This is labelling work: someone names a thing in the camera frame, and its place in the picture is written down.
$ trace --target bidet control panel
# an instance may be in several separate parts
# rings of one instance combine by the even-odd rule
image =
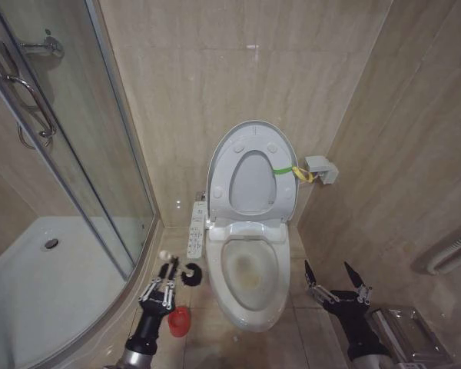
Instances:
[[[186,257],[188,259],[201,258],[206,217],[207,202],[195,201],[193,204],[193,214],[191,215],[190,238],[187,242]]]

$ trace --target white wall fixture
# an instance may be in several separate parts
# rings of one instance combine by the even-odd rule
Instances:
[[[335,182],[340,173],[335,164],[322,155],[306,156],[307,170],[317,173],[323,185],[331,185]]]

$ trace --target toilet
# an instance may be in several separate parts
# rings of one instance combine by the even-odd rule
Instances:
[[[246,121],[222,138],[208,169],[209,278],[222,311],[246,331],[273,327],[287,301],[287,221],[298,190],[292,165],[296,155],[277,127]]]

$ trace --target red object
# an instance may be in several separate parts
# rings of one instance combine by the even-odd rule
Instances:
[[[169,330],[175,337],[183,337],[190,330],[191,317],[190,311],[185,306],[178,306],[167,316]]]

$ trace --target stain in toilet bowl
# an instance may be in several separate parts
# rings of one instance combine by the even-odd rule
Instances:
[[[240,256],[236,259],[235,275],[237,275],[237,283],[245,290],[253,290],[259,287],[261,276],[257,273],[252,260],[248,256]]]

